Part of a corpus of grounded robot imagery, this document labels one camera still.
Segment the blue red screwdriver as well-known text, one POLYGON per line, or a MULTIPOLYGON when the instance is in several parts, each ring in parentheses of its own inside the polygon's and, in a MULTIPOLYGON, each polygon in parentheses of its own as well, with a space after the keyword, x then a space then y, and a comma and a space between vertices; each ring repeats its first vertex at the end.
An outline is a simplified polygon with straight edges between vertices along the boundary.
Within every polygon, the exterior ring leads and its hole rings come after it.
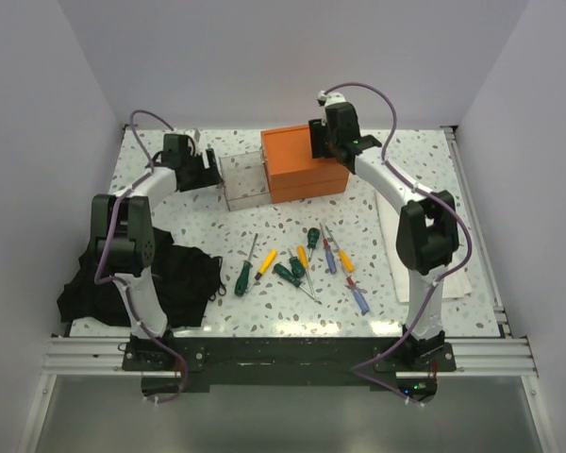
POLYGON ((349 286, 349 289, 352 293, 352 296, 354 297, 355 301, 358 304, 360 312, 362 314, 368 313, 370 311, 370 307, 369 307, 363 293, 360 291, 357 284, 355 283, 355 281, 351 277, 347 277, 346 282, 349 286))
POLYGON ((324 250, 325 250, 325 259, 326 259, 326 262, 327 262, 329 273, 332 274, 332 275, 335 275, 337 273, 337 265, 336 265, 335 258, 334 258, 333 252, 331 250, 329 241, 326 238, 325 228, 324 228, 323 225, 320 225, 320 230, 321 230, 321 234, 322 234, 322 238, 323 238, 323 246, 324 246, 324 250))

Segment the yellow screwdriver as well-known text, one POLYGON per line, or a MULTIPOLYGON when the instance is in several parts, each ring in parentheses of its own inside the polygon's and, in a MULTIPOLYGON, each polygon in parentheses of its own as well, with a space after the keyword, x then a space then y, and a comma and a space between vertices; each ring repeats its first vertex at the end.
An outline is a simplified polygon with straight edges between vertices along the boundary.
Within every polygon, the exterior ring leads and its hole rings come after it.
POLYGON ((335 239, 331 229, 328 226, 325 226, 325 230, 328 233, 331 241, 333 242, 333 244, 336 247, 336 250, 338 252, 338 256, 341 260, 341 263, 344 267, 344 269, 348 272, 348 273, 352 273, 355 268, 353 263, 350 261, 349 257, 347 256, 347 254, 343 251, 343 249, 340 247, 339 243, 337 242, 337 240, 335 239))
POLYGON ((255 281, 259 281, 262 278, 262 276, 266 273, 266 271, 269 269, 270 265, 274 261, 276 255, 277 255, 277 251, 275 249, 270 251, 268 256, 265 258, 263 263, 260 265, 258 271, 256 272, 255 281))
POLYGON ((314 288, 313 288, 313 285, 312 285, 312 280, 311 280, 310 273, 309 273, 308 256, 306 254, 306 250, 305 250, 303 245, 297 246, 297 253, 298 253, 298 258, 299 258, 301 264, 303 265, 303 267, 305 269, 306 278, 307 278, 308 287, 310 289, 310 292, 311 292, 312 295, 315 295, 315 291, 314 291, 314 288))

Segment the long green screwdriver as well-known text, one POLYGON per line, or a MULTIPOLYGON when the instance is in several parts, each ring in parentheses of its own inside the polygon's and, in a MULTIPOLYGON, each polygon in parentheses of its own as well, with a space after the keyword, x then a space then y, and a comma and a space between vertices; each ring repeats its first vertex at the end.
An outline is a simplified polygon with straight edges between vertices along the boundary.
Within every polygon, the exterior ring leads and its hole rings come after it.
POLYGON ((245 292, 247 291, 248 284, 249 284, 250 269, 252 267, 251 260, 252 260, 253 254, 254 254, 254 250, 255 250, 257 241, 258 241, 258 234, 256 233, 255 236, 254 236, 254 239, 252 241, 250 251, 247 254, 247 257, 242 264, 241 272, 240 272, 240 274, 237 278, 236 284, 235 284, 234 294, 236 296, 243 296, 245 294, 245 292))

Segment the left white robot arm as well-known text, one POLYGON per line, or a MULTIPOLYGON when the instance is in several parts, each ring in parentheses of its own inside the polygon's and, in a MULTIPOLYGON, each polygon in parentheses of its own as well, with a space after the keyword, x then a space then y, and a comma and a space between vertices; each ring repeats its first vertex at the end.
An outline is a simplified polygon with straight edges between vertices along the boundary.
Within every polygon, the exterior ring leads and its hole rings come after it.
POLYGON ((115 194, 92 200, 90 251, 96 259, 94 283, 113 283, 124 300, 131 335, 149 341, 144 360, 156 370, 170 368, 176 347, 161 338, 169 329, 158 302, 151 267, 156 252, 152 214, 174 193, 223 182, 213 148, 199 151, 188 135, 167 133, 162 149, 148 157, 141 176, 115 194))

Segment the clear plastic drawer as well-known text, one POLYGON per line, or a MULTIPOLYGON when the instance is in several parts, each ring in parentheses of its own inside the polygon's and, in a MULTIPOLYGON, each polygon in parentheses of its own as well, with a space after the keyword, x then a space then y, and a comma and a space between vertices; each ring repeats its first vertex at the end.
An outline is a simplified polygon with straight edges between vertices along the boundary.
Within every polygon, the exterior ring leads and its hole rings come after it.
POLYGON ((219 158, 225 202, 230 211, 271 203, 270 189, 260 151, 219 158))

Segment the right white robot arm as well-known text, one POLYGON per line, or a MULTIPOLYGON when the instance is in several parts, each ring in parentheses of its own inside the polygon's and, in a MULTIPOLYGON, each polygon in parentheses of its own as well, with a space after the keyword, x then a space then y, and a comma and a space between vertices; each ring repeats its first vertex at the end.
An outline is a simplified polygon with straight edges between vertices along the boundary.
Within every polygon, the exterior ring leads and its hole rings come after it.
POLYGON ((395 250, 408 269, 408 315, 402 336, 378 357, 424 370, 445 343, 443 280, 459 246, 454 197, 419 188, 408 173, 383 159, 382 143, 361 133, 355 107, 343 94, 321 93, 318 104, 323 117, 308 123, 312 157, 335 159, 398 214, 395 250))

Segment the orange drawer box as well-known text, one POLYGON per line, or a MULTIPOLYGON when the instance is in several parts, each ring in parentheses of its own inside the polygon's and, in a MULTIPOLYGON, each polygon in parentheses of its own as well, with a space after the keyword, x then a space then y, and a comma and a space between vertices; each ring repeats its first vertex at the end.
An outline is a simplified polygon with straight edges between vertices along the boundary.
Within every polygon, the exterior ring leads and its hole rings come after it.
POLYGON ((262 130, 260 138, 273 204, 346 190, 348 170, 334 159, 312 157, 308 125, 262 130))

